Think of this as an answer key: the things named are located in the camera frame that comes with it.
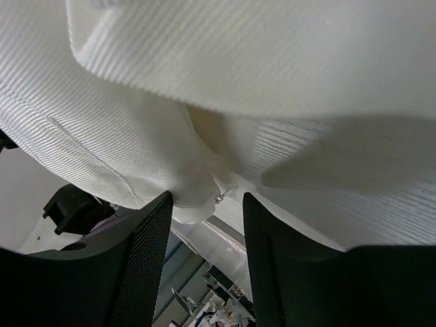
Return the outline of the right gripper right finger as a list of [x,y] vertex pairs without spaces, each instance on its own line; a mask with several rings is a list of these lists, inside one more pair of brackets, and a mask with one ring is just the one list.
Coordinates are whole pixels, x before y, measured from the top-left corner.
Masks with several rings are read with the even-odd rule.
[[435,247],[361,246],[342,252],[243,197],[258,326],[434,326]]

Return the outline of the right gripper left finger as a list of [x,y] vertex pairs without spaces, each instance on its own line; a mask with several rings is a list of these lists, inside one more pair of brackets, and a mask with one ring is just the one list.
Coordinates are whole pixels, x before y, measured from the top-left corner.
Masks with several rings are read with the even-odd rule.
[[2,326],[150,326],[172,220],[164,192],[60,250],[1,250]]

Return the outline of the white fabric skirt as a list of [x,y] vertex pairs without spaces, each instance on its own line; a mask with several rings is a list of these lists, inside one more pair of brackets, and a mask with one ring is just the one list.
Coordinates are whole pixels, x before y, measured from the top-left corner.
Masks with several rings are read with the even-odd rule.
[[434,1],[2,1],[1,128],[139,209],[253,191],[349,249],[435,243]]

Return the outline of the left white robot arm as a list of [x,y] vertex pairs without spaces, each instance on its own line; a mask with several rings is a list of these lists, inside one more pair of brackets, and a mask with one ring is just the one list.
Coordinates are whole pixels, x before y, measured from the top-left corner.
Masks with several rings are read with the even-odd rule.
[[43,207],[42,217],[19,252],[61,250],[114,217],[118,209],[72,184],[65,185]]

